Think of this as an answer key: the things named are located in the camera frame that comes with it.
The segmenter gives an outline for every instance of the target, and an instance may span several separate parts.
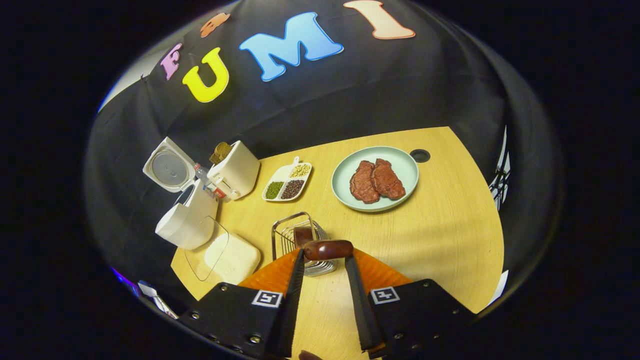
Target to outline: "beans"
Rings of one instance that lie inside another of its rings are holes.
[[[291,172],[291,176],[289,177],[305,176],[309,173],[309,170],[311,170],[311,166],[309,164],[300,164],[293,169],[293,172]]]
[[[282,193],[281,199],[291,199],[296,196],[300,189],[302,189],[302,185],[305,182],[302,180],[292,180],[287,183],[287,187],[284,188],[284,192]]]
[[[265,194],[264,197],[266,197],[267,199],[275,199],[276,196],[278,196],[282,185],[284,185],[284,181],[272,182],[271,184],[269,184],[269,187],[267,188],[267,194]]]

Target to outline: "wire basket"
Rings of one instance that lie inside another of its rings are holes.
[[[283,256],[288,252],[292,252],[296,249],[296,242],[294,241],[294,228],[305,227],[313,224],[312,236],[313,241],[329,240],[329,236],[320,225],[311,219],[311,216],[301,211],[297,214],[282,218],[276,221],[271,228],[271,251],[273,259]],[[335,270],[337,264],[335,260],[313,261],[305,260],[305,276],[318,276],[327,274]]]

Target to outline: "steak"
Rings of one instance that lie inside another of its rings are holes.
[[[376,159],[376,167],[371,172],[371,179],[376,191],[391,200],[397,200],[406,194],[402,181],[391,170],[391,163],[387,160]]]
[[[362,160],[358,170],[351,176],[349,181],[349,189],[351,194],[358,200],[362,200],[365,204],[373,204],[380,200],[380,194],[373,188],[373,172],[374,165],[369,161]]]

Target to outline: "white appliance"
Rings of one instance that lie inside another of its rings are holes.
[[[231,152],[209,170],[207,177],[232,200],[237,200],[253,190],[260,162],[242,141],[231,146]]]
[[[170,192],[182,194],[160,219],[156,234],[186,250],[211,238],[218,212],[218,199],[203,190],[195,178],[195,162],[166,137],[153,151],[142,172]]]

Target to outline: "letter m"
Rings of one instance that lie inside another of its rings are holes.
[[[284,39],[267,34],[256,34],[240,44],[240,50],[249,50],[262,68],[262,80],[271,81],[284,74],[284,65],[272,56],[293,66],[300,65],[300,43],[305,47],[307,60],[319,60],[341,52],[344,47],[333,42],[316,22],[314,12],[296,15],[285,24]]]

